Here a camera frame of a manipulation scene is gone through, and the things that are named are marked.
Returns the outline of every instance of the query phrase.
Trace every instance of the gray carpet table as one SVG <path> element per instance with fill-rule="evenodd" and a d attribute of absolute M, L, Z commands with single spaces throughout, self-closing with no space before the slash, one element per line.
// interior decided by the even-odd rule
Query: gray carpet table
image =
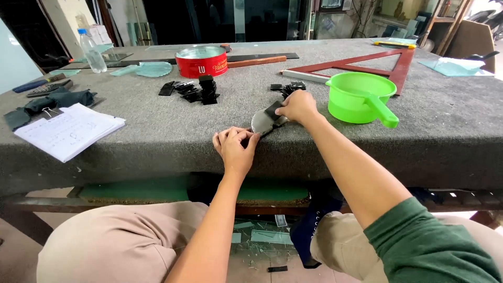
<path fill-rule="evenodd" d="M 121 47 L 108 53 L 134 52 L 125 60 L 155 59 L 174 57 L 181 47 L 155 51 Z M 179 75 L 176 65 L 169 75 L 155 79 L 110 75 L 116 68 L 105 74 L 83 69 L 71 77 L 75 83 L 72 90 L 98 92 L 98 97 L 106 100 L 93 109 L 126 119 L 126 126 L 61 163 L 16 137 L 0 119 L 0 195 L 180 172 L 221 173 L 223 164 L 213 149 L 213 133 L 233 125 L 249 127 L 256 111 L 281 100 L 280 93 L 269 90 L 270 84 L 285 85 L 296 79 L 283 77 L 279 70 L 388 50 L 371 45 L 370 39 L 235 46 L 232 55 L 296 52 L 300 58 L 229 69 L 215 78 L 217 93 L 221 94 L 215 105 L 189 103 L 176 93 L 170 97 L 157 95 L 166 82 L 189 81 Z M 397 58 L 355 65 L 392 69 Z M 415 51 L 402 96 L 391 98 L 387 104 L 400 119 L 396 129 L 386 128 L 378 120 L 357 125 L 333 118 L 327 110 L 329 87 L 305 83 L 331 124 L 404 185 L 502 189 L 503 82 L 493 77 L 449 78 L 418 63 L 437 58 L 420 49 Z M 0 95 L 0 114 L 28 101 L 24 94 L 4 93 Z M 287 123 L 260 141 L 249 174 L 305 180 L 330 176 L 311 137 L 297 123 Z"/>

